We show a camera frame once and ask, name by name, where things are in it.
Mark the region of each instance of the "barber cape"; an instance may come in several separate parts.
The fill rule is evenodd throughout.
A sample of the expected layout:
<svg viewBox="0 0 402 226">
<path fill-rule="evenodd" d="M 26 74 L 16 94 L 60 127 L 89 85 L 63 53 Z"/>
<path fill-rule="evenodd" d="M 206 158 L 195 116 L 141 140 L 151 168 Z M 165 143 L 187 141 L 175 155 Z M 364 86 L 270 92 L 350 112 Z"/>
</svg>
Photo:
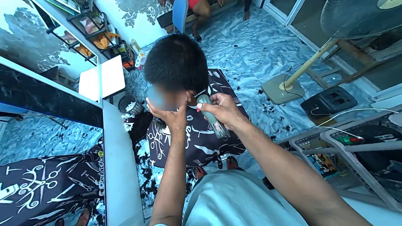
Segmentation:
<svg viewBox="0 0 402 226">
<path fill-rule="evenodd" d="M 221 92 L 232 96 L 234 102 L 245 117 L 250 119 L 235 95 L 221 70 L 208 69 L 209 86 L 200 93 L 211 96 Z M 202 112 L 197 112 L 196 107 L 187 106 L 187 127 L 185 137 L 186 164 L 192 166 L 205 166 L 215 160 L 222 165 L 220 156 L 226 153 L 239 155 L 245 151 L 237 135 L 228 130 L 228 139 L 218 139 L 210 124 L 204 119 Z M 147 130 L 147 139 L 150 147 L 150 161 L 152 166 L 164 168 L 172 141 L 169 127 L 163 128 L 159 123 L 152 121 Z"/>
</svg>

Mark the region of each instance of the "white t-shirt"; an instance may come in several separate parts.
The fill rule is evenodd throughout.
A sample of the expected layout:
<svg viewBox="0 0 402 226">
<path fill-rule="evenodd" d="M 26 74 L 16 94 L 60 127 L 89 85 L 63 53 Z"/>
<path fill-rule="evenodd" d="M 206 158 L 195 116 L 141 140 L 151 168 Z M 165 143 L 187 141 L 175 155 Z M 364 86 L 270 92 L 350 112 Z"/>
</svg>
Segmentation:
<svg viewBox="0 0 402 226">
<path fill-rule="evenodd" d="M 288 205 L 285 209 L 261 180 L 240 170 L 204 176 L 191 192 L 183 217 L 186 226 L 299 226 L 301 223 L 306 225 L 294 208 Z"/>
</svg>

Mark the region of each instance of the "stand fan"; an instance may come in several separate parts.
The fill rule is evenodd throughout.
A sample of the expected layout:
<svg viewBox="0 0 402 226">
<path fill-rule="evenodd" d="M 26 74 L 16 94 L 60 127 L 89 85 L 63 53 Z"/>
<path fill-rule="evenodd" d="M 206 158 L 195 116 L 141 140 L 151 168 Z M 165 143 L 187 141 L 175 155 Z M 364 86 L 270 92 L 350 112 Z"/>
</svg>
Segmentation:
<svg viewBox="0 0 402 226">
<path fill-rule="evenodd" d="M 296 81 L 338 39 L 357 39 L 380 35 L 402 25 L 402 0 L 327 0 L 321 12 L 321 28 L 330 38 L 287 81 L 280 74 L 262 86 L 276 104 L 304 96 Z"/>
</svg>

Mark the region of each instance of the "wooden bench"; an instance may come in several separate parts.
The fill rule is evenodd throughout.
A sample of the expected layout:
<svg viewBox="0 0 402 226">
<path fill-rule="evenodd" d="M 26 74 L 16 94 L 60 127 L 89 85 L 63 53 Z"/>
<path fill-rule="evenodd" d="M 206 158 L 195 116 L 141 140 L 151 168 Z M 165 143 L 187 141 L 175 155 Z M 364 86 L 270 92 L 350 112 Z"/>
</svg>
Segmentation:
<svg viewBox="0 0 402 226">
<path fill-rule="evenodd" d="M 238 2 L 238 0 L 225 0 L 225 4 L 222 7 L 220 7 L 217 0 L 210 0 L 212 15 L 215 15 L 230 7 L 237 5 L 237 2 Z M 191 26 L 196 19 L 197 19 L 197 16 L 194 14 L 194 12 L 191 9 L 189 9 L 187 12 L 186 27 Z M 160 17 L 157 18 L 157 20 L 158 20 L 160 27 L 164 28 L 167 33 L 173 32 L 172 11 L 169 11 L 169 12 L 161 15 Z"/>
</svg>

